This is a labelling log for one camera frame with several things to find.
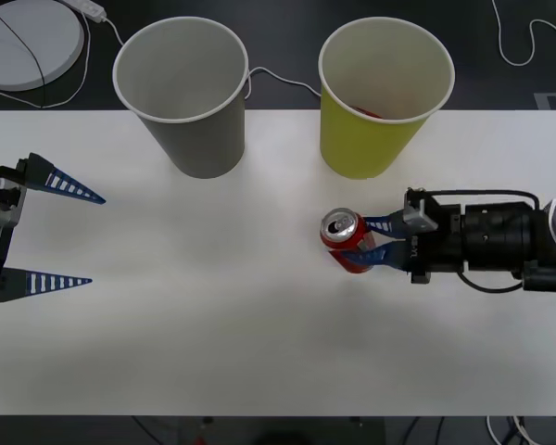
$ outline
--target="red soda can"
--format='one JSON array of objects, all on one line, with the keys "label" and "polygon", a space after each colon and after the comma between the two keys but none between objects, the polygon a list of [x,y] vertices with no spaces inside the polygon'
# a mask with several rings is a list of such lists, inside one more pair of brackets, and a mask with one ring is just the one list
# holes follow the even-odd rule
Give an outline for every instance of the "red soda can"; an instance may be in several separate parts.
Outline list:
[{"label": "red soda can", "polygon": [[350,273],[363,273],[372,269],[352,262],[342,255],[342,250],[366,252],[375,248],[373,234],[367,230],[362,217],[350,209],[333,209],[322,219],[322,242],[330,254]]}]

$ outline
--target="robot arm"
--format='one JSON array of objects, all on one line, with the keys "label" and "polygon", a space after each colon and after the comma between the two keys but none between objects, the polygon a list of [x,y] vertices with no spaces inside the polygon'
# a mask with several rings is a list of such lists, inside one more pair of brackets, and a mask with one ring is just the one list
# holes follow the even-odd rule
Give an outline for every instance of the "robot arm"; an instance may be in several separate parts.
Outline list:
[{"label": "robot arm", "polygon": [[[466,206],[441,205],[444,195],[517,195],[533,201]],[[358,264],[385,264],[411,274],[411,282],[428,284],[431,273],[456,273],[477,290],[503,293],[524,290],[556,292],[556,199],[545,209],[526,192],[512,190],[409,189],[403,210],[385,217],[365,217],[367,228],[402,239],[368,252],[345,252]],[[521,283],[490,289],[472,283],[470,270],[506,271]]]}]

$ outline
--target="tabletop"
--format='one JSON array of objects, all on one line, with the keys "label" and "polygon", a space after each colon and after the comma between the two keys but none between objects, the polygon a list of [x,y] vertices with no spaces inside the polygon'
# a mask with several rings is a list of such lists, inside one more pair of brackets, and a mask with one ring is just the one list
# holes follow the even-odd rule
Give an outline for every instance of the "tabletop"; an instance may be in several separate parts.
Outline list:
[{"label": "tabletop", "polygon": [[351,275],[318,233],[408,186],[548,202],[556,111],[438,112],[366,181],[318,138],[319,111],[247,111],[241,162],[197,180],[129,111],[0,112],[0,165],[36,152],[107,199],[27,195],[6,265],[94,281],[0,304],[0,414],[556,415],[556,294]]},{"label": "tabletop", "polygon": [[[286,78],[320,86],[317,59],[323,42],[339,26],[362,17],[389,16],[425,27],[449,50],[457,81],[447,109],[556,108],[556,32],[536,25],[537,53],[526,67],[506,64],[499,55],[497,23],[490,0],[99,0],[123,39],[168,17],[200,16],[217,20],[243,40],[251,68],[264,66]],[[531,19],[556,25],[556,0],[497,0],[503,45],[511,60],[529,57]],[[59,109],[123,109],[113,90],[111,69],[120,46],[106,23],[90,22],[93,49],[86,84]],[[67,99],[80,84],[85,53],[60,79],[47,85],[48,103]],[[542,95],[537,100],[535,94]],[[20,97],[41,103],[41,92]],[[247,101],[254,109],[318,108],[306,90],[279,83],[267,74],[254,80]],[[0,97],[0,109],[28,109]]]}]

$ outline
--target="yellow paper cup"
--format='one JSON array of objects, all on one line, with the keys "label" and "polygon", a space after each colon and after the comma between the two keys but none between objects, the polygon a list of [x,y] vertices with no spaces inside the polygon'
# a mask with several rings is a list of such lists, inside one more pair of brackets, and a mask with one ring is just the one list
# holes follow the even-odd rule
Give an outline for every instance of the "yellow paper cup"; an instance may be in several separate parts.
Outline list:
[{"label": "yellow paper cup", "polygon": [[348,178],[372,178],[451,95],[449,52],[405,20],[370,17],[336,30],[319,55],[321,150]]}]

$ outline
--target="paper cup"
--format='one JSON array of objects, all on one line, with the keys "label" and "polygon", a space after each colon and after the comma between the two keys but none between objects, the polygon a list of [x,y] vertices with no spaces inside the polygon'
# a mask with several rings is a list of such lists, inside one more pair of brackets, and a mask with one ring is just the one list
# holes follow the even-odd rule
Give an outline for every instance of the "paper cup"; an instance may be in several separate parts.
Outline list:
[{"label": "paper cup", "polygon": [[182,172],[212,178],[243,156],[247,75],[247,52],[234,32],[179,17],[128,40],[115,60],[113,85]]},{"label": "paper cup", "polygon": [[383,172],[455,83],[453,61],[433,34],[385,17],[336,30],[323,45],[319,73],[323,159],[355,179]]}]

